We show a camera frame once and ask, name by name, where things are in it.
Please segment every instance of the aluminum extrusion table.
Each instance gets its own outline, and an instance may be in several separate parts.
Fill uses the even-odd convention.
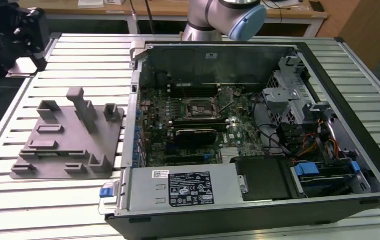
[[[0,239],[100,239],[123,237],[99,214],[99,192],[111,180],[13,180],[9,177],[18,152],[36,125],[41,100],[72,103],[68,87],[84,87],[93,105],[115,103],[127,111],[132,41],[177,41],[179,36],[63,34],[48,49],[48,67],[25,80],[0,123]],[[380,82],[345,43],[332,38],[260,37],[256,42],[305,42],[380,146]],[[320,98],[323,93],[313,85]],[[119,143],[116,166],[120,166]],[[380,239],[380,209],[337,223],[237,232],[180,239]]]

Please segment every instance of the metal bracket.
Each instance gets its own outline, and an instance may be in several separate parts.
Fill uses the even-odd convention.
[[[145,52],[145,41],[133,41],[131,43],[131,48],[129,48],[129,55],[132,61],[137,61],[141,59],[144,56],[140,57],[140,55]]]

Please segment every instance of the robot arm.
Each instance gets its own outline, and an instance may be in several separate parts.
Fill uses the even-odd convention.
[[[260,31],[267,10],[260,0],[191,0],[184,41],[248,41]]]
[[[37,70],[44,71],[45,47],[49,43],[47,16],[40,8],[20,8],[18,4],[0,0],[0,78],[14,66],[18,58],[28,57]]]

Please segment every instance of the white label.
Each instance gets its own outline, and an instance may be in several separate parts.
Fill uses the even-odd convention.
[[[207,53],[205,54],[205,59],[217,59],[219,54],[217,53]]]
[[[124,11],[105,11],[107,14],[125,14]]]
[[[313,19],[327,19],[327,16],[324,16],[324,15],[312,15],[311,17]]]
[[[152,178],[153,179],[167,179],[168,175],[169,175],[169,170],[152,171]]]

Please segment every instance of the power supply label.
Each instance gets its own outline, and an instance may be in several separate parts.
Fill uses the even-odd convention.
[[[208,171],[168,175],[169,205],[176,207],[215,204],[211,174]]]

